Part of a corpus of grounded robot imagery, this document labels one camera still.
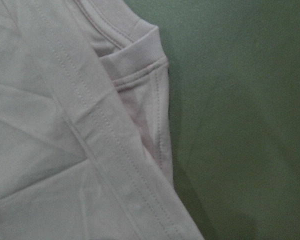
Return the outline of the pink Snoopy t-shirt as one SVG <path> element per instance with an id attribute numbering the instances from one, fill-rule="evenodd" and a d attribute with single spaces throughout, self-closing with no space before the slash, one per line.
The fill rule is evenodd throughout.
<path id="1" fill-rule="evenodd" d="M 0 240 L 200 240 L 168 59 L 122 0 L 0 0 Z"/>

